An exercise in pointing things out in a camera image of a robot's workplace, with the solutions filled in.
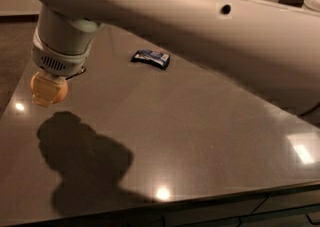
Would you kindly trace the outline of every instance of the floor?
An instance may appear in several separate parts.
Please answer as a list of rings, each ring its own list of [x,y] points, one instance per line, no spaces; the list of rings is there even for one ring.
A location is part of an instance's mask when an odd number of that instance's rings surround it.
[[[31,58],[35,22],[0,22],[0,116]]]

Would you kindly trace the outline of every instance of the bright light spot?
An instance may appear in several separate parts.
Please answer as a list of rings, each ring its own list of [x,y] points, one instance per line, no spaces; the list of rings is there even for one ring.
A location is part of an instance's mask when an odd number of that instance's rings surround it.
[[[23,106],[23,104],[22,104],[22,103],[17,103],[17,104],[16,104],[16,109],[17,109],[18,111],[24,111],[24,106]]]
[[[307,151],[306,147],[304,147],[303,145],[296,145],[294,146],[294,149],[298,153],[303,164],[314,163],[314,160]]]
[[[161,187],[157,191],[157,198],[160,200],[168,200],[170,198],[170,191],[166,187]]]

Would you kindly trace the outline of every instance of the white robotic arm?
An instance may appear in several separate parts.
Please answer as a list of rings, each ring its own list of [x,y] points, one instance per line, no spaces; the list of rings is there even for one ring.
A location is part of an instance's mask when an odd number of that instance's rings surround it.
[[[79,71],[108,23],[218,71],[313,124],[320,121],[314,114],[308,119],[320,103],[316,12],[259,0],[40,1],[33,57],[44,80]]]

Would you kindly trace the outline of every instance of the screw hole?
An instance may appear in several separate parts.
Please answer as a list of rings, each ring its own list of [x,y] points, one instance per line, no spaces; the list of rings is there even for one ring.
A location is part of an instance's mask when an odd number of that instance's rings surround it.
[[[227,15],[230,14],[231,12],[231,6],[230,5],[225,5],[223,8],[221,8],[221,14]]]

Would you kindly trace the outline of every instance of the gray tabletop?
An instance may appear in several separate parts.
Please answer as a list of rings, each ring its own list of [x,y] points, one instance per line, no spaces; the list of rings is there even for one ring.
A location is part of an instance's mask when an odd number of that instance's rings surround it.
[[[319,180],[316,127],[178,56],[131,63],[142,48],[105,28],[49,109],[29,62],[0,120],[1,226]]]

